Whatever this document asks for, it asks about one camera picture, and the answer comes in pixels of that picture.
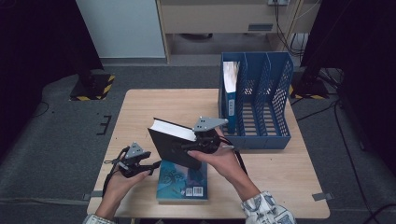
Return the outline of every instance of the wall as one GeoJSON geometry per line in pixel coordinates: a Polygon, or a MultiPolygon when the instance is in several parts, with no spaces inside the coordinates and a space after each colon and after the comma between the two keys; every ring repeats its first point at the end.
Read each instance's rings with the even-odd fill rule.
{"type": "Polygon", "coordinates": [[[155,0],[77,0],[100,58],[165,58],[155,0]]]}

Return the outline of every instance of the book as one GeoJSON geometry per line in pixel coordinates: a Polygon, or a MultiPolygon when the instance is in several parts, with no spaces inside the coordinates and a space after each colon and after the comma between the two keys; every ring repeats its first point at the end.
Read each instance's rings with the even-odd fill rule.
{"type": "Polygon", "coordinates": [[[197,170],[201,167],[201,162],[191,157],[183,149],[183,146],[191,145],[195,142],[196,136],[191,128],[154,118],[154,122],[148,128],[148,132],[161,159],[191,169],[197,170]]]}
{"type": "Polygon", "coordinates": [[[163,160],[157,185],[159,203],[204,203],[207,201],[207,163],[199,170],[163,160]]]}
{"type": "Polygon", "coordinates": [[[228,120],[228,133],[235,133],[236,115],[236,81],[239,70],[239,62],[223,62],[223,78],[226,101],[226,118],[228,120]]]}

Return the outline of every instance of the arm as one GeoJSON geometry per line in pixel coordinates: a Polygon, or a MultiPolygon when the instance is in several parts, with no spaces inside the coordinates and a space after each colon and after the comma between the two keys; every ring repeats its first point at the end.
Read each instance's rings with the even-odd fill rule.
{"type": "Polygon", "coordinates": [[[106,194],[96,213],[94,215],[88,215],[83,223],[113,223],[110,220],[114,218],[121,200],[135,184],[146,178],[149,173],[150,171],[146,171],[126,178],[120,172],[116,172],[108,182],[106,194]]]}
{"type": "Polygon", "coordinates": [[[288,223],[294,224],[293,214],[286,208],[277,205],[272,195],[260,192],[253,181],[242,170],[232,149],[222,147],[213,154],[200,151],[189,151],[189,155],[199,161],[212,165],[235,188],[242,201],[242,209],[247,215],[246,223],[288,223]]]}

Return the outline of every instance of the blue plastic organizer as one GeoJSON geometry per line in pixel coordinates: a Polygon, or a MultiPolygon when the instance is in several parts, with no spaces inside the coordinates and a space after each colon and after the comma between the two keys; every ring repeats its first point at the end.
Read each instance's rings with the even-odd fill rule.
{"type": "Polygon", "coordinates": [[[291,136],[285,104],[293,75],[287,52],[224,52],[219,79],[219,117],[226,118],[223,62],[240,62],[236,84],[236,132],[224,135],[236,147],[283,149],[291,136]]]}

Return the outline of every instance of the sleeve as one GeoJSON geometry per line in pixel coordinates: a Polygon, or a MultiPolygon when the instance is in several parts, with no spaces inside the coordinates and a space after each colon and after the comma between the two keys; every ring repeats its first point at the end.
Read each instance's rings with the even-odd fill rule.
{"type": "Polygon", "coordinates": [[[242,202],[241,205],[247,215],[246,224],[297,223],[294,215],[285,207],[277,205],[275,199],[268,191],[264,191],[242,202]]]}
{"type": "Polygon", "coordinates": [[[107,219],[104,219],[102,217],[98,217],[94,214],[87,215],[82,222],[82,224],[116,224],[113,221],[109,221],[107,219]]]}

